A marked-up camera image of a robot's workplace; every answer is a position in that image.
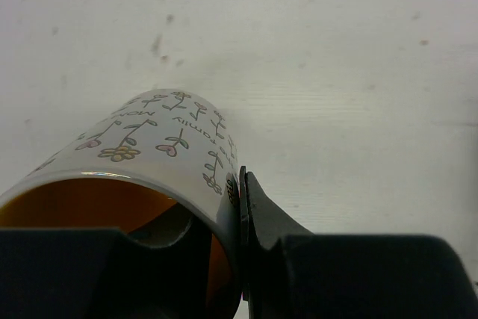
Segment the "white floral mug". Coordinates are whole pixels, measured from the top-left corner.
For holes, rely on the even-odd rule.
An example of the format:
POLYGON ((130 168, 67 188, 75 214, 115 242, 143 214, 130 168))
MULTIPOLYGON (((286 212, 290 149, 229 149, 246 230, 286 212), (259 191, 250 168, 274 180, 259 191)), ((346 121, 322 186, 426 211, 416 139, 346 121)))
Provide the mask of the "white floral mug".
POLYGON ((210 231, 208 296, 239 290, 238 165, 207 100, 151 90, 126 102, 1 196, 4 229, 118 229, 170 244, 191 218, 210 231))

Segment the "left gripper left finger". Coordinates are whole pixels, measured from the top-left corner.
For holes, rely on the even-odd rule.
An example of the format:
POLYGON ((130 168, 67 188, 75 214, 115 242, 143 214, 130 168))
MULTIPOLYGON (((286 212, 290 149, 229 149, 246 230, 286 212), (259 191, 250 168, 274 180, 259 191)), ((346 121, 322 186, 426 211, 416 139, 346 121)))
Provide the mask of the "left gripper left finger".
POLYGON ((235 284, 207 294, 211 239, 196 218, 157 247, 118 229, 4 229, 1 316, 233 318, 235 284))

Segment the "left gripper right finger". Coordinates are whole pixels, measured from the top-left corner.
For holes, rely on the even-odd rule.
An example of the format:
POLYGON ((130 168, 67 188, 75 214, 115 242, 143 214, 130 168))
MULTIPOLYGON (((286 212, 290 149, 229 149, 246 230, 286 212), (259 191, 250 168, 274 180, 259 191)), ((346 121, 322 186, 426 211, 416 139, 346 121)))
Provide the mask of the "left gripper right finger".
POLYGON ((431 235, 314 234, 240 170, 243 299, 251 318, 475 318, 462 261, 431 235))

